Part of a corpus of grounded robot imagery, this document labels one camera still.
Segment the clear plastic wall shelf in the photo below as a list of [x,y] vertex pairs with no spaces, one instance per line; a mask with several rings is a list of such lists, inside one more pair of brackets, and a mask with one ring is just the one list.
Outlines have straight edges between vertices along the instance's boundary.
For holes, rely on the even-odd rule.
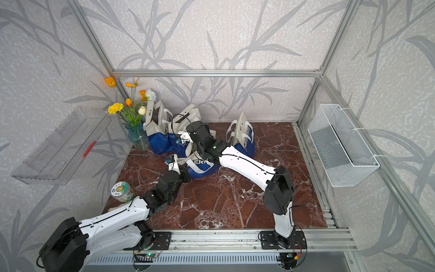
[[66,185],[111,121],[105,111],[76,108],[11,176],[28,185]]

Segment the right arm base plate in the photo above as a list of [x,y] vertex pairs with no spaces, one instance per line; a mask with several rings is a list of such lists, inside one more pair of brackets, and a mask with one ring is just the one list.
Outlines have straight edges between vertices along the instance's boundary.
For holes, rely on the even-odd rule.
[[307,249],[307,239],[301,230],[293,230],[288,238],[278,235],[275,231],[261,231],[258,236],[262,249],[299,250]]

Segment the round tape roll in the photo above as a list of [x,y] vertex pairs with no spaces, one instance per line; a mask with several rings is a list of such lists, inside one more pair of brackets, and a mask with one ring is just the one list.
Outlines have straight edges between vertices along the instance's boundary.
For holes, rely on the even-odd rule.
[[111,196],[122,203],[131,201],[135,194],[135,189],[125,181],[117,182],[111,189]]

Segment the right circuit board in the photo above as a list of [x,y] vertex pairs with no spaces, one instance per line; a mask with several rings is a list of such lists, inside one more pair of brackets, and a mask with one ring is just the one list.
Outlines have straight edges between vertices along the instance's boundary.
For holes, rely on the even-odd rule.
[[285,271],[293,271],[304,261],[300,258],[301,253],[280,253],[276,257],[278,265]]

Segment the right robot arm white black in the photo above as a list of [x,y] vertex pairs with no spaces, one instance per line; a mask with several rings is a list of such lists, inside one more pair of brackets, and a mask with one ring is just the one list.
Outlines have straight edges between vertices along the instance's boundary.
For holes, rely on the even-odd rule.
[[239,152],[226,141],[215,139],[207,125],[195,121],[180,132],[181,142],[193,143],[200,158],[245,176],[264,191],[264,204],[273,213],[274,236],[283,249],[293,246],[295,226],[292,207],[294,187],[289,171],[270,167]]

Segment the left circuit board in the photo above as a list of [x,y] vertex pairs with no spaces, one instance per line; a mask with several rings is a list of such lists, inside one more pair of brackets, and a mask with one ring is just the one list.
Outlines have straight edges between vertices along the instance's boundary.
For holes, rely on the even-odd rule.
[[135,253],[135,254],[134,254],[134,262],[140,262],[140,263],[152,263],[152,262],[154,262],[154,261],[155,261],[159,256],[160,256],[160,253],[157,253],[157,252]]

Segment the blue glass vase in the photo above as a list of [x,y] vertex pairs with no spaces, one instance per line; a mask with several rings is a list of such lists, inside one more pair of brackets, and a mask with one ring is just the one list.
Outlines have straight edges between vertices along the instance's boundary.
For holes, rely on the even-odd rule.
[[150,148],[148,137],[144,131],[142,123],[139,123],[135,127],[129,127],[128,125],[125,125],[125,128],[128,131],[130,142],[133,144],[135,149],[139,151],[146,151]]

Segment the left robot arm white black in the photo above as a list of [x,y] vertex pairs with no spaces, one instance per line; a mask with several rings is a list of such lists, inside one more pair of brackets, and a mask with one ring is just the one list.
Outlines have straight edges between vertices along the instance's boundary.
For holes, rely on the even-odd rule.
[[37,266],[47,272],[78,272],[106,254],[138,249],[152,235],[145,221],[172,204],[189,181],[187,166],[171,163],[154,189],[127,204],[81,222],[64,220],[40,249]]

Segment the takeout bag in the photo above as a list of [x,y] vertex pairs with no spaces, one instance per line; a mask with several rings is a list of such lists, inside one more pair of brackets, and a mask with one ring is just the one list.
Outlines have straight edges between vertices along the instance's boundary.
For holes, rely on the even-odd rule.
[[199,109],[194,104],[190,104],[181,113],[175,115],[173,120],[169,123],[168,138],[174,152],[179,158],[186,158],[195,150],[192,143],[177,142],[179,133],[186,132],[186,127],[191,122],[201,120],[202,117]]
[[149,100],[145,117],[143,127],[153,152],[156,155],[161,155],[173,151],[169,140],[169,124],[173,114],[166,109],[162,101],[155,103],[153,100]]
[[238,120],[231,122],[225,137],[226,141],[240,153],[254,158],[256,145],[253,126],[244,113],[240,114]]
[[187,170],[192,180],[212,175],[219,169],[219,165],[209,162],[199,155],[193,143],[182,144],[180,140],[172,143],[181,169]]

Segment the aluminium frame bar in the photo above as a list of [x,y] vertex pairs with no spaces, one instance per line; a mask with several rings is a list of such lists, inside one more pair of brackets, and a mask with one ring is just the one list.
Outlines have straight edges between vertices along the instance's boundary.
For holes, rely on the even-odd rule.
[[316,78],[319,70],[114,70],[118,78],[127,77],[277,77],[277,78]]

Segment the red item on shelf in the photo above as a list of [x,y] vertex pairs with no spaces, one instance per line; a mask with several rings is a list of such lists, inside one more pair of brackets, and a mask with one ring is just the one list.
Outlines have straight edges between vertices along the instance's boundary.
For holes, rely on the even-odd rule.
[[92,148],[95,146],[95,144],[96,144],[96,141],[93,141],[93,143],[91,143],[91,144],[88,146],[88,148],[86,149],[86,151],[85,151],[85,153],[83,154],[82,158],[85,158],[85,157],[90,153],[90,151],[91,151]]

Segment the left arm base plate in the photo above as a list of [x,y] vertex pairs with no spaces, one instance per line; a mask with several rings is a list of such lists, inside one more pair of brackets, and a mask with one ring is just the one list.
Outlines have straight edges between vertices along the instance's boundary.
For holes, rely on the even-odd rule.
[[171,242],[172,232],[158,231],[153,234],[147,233],[141,238],[139,243],[126,250],[168,250]]

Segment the artificial flower bouquet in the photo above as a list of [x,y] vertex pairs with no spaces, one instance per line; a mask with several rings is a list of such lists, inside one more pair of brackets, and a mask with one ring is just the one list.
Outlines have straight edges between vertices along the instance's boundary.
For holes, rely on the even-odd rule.
[[124,103],[114,103],[107,109],[110,115],[118,115],[127,128],[134,128],[140,124],[142,116],[146,114],[147,106],[151,102],[156,102],[157,95],[152,89],[139,91],[139,100],[133,100],[135,89],[138,87],[137,81],[133,84],[126,83],[130,88],[132,98],[127,98]]

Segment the circuit board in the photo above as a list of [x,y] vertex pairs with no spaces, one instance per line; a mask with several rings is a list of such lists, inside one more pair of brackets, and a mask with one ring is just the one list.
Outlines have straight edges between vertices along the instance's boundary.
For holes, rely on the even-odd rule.
[[134,254],[134,262],[140,262],[140,263],[152,263],[152,262],[154,262],[154,261],[155,261],[159,256],[160,256],[160,253],[157,253],[157,252],[135,253],[135,254]]
[[285,271],[293,271],[304,261],[300,258],[301,253],[280,253],[276,257],[278,265]]

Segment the aluminium front rail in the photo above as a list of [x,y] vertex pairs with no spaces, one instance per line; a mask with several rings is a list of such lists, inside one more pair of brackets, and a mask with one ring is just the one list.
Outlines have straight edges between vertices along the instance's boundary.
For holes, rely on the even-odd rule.
[[[261,229],[212,229],[171,230],[171,239],[163,253],[223,253],[263,252],[263,245],[271,239],[261,234]],[[299,249],[307,252],[354,252],[357,246],[350,230],[345,228],[298,229],[292,239],[295,243],[288,251]]]

